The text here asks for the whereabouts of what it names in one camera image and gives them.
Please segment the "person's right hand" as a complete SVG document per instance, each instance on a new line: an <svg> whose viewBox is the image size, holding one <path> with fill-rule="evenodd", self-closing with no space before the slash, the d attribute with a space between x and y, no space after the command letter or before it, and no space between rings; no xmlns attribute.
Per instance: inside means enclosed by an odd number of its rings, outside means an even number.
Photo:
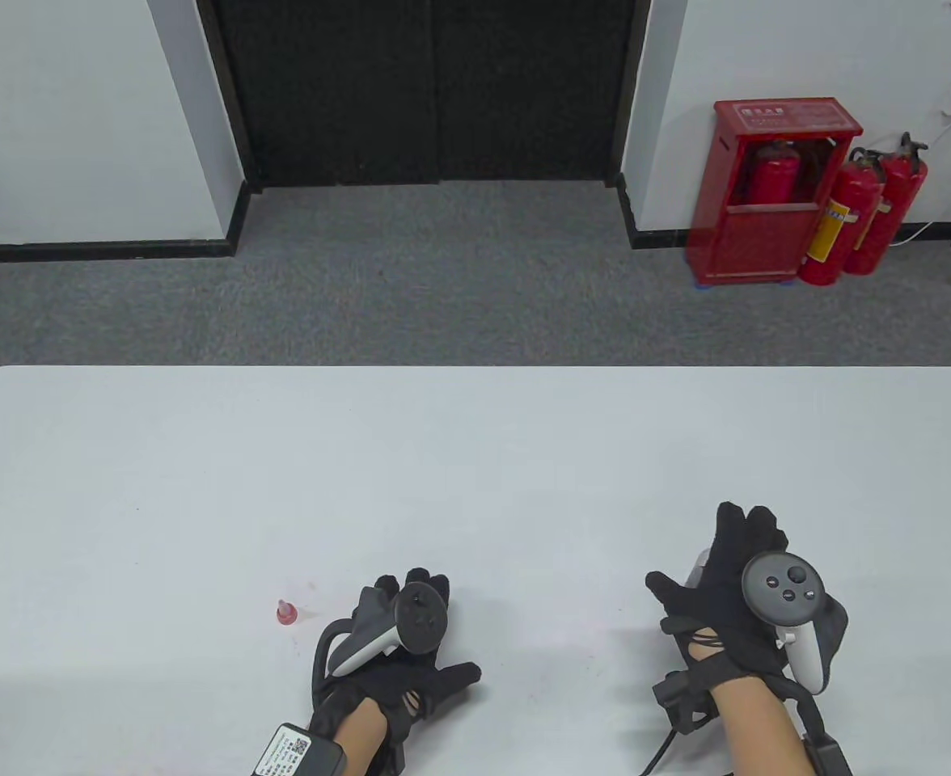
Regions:
<svg viewBox="0 0 951 776"><path fill-rule="evenodd" d="M749 512L730 502L720 503L708 558L695 587L679 584L660 571L646 574L645 585L666 611L664 631L676 640L687 665L696 661L692 644L716 644L726 658L706 676L721 682L735 677L781 676L787 660L776 637L749 609L742 592L742 574L750 560L762 553L784 551L785 533L768 507Z"/></svg>

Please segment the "person's left hand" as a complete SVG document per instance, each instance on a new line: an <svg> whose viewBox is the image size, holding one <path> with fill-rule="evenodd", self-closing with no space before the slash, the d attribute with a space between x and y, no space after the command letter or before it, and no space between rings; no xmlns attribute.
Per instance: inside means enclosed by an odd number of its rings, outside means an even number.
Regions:
<svg viewBox="0 0 951 776"><path fill-rule="evenodd" d="M409 570L403 583L383 574L362 588L353 613L332 621L318 639L309 731L332 740L362 702L374 702L387 729L366 773L402 774L403 743L413 724L482 677L472 662L437 666L449 602L450 581L423 567Z"/></svg>

